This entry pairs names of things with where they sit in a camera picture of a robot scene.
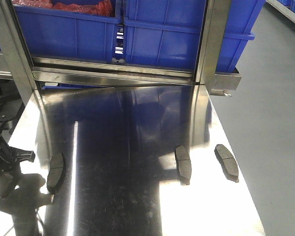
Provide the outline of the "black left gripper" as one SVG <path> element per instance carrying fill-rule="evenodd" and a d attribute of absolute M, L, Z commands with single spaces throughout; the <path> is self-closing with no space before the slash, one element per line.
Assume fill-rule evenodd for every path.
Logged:
<path fill-rule="evenodd" d="M 7 197 L 22 177 L 20 163 L 33 162 L 35 153 L 11 147 L 0 134 L 0 197 Z"/>

